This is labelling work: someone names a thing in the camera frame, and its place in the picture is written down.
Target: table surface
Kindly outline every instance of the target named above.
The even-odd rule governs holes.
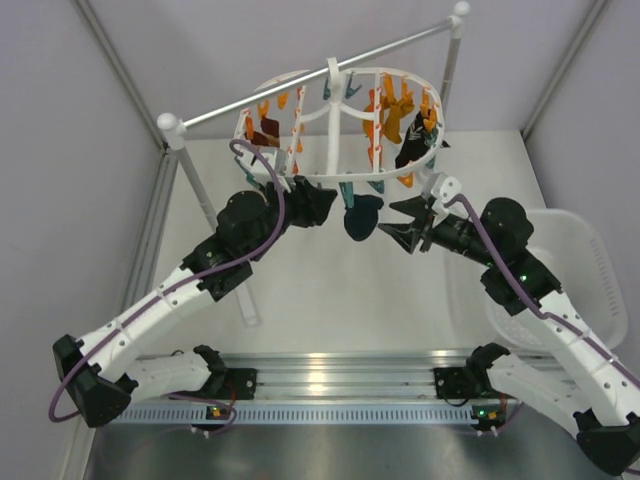
[[[437,168],[456,176],[478,210],[496,196],[526,208],[544,208],[529,157],[517,131],[454,132],[450,149],[438,153]],[[360,135],[341,139],[341,157],[359,158]],[[188,143],[195,167],[219,211],[236,191],[247,189],[226,140]],[[305,139],[308,159],[320,162],[326,137]],[[366,184],[356,193],[375,192]],[[419,194],[386,182],[385,204]],[[230,294],[183,321],[147,353],[166,353],[208,344],[225,353],[414,352],[468,349],[489,342],[495,332],[484,314],[477,267],[434,247],[406,254],[380,231],[364,242],[343,228],[340,198],[325,225],[290,228],[253,265],[248,285],[262,323],[246,327]],[[381,221],[408,221],[386,206]],[[194,246],[211,235],[195,196],[178,169],[158,257],[159,284]]]

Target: laundry basket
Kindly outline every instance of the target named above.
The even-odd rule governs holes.
[[[609,348],[618,346],[627,333],[629,319],[598,232],[580,216],[564,210],[528,210],[527,217],[535,228],[529,250],[560,280],[594,333]],[[486,294],[485,310],[491,324],[509,343],[530,350],[547,350],[524,327],[522,320],[533,316],[528,310],[511,317]]]

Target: wall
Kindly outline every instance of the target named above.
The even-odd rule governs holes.
[[[527,148],[547,205],[602,234],[629,312],[621,356],[640,373],[640,2],[612,2]]]
[[[171,111],[188,119],[281,73],[314,68],[329,56],[345,58],[423,29],[450,15],[455,0],[93,3],[152,113]],[[520,128],[589,2],[470,3],[448,128]],[[439,88],[448,38],[440,34],[375,64],[413,71]],[[367,95],[360,98],[364,107]],[[309,97],[305,106],[312,106]],[[230,136],[235,126],[230,117],[194,133]]]
[[[40,480],[51,345],[115,313],[158,152],[71,2],[6,2],[0,65],[1,476]]]

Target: perforated metal strip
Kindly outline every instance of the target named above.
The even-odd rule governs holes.
[[[219,424],[206,405],[137,404],[113,423]],[[471,407],[448,405],[237,405],[239,425],[472,424]]]

